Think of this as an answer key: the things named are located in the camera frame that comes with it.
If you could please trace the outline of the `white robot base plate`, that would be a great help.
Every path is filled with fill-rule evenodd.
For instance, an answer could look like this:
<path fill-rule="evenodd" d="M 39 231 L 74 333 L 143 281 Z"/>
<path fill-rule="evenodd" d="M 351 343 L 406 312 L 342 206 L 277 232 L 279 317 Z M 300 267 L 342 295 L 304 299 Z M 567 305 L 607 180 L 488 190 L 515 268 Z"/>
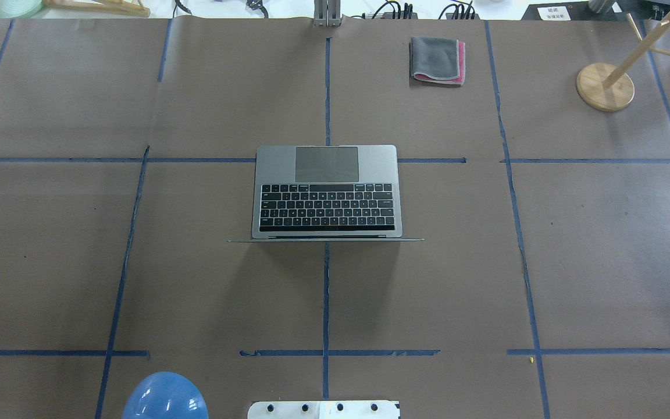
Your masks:
<path fill-rule="evenodd" d="M 390 400 L 263 401 L 253 403 L 248 418 L 401 418 L 399 402 Z"/>

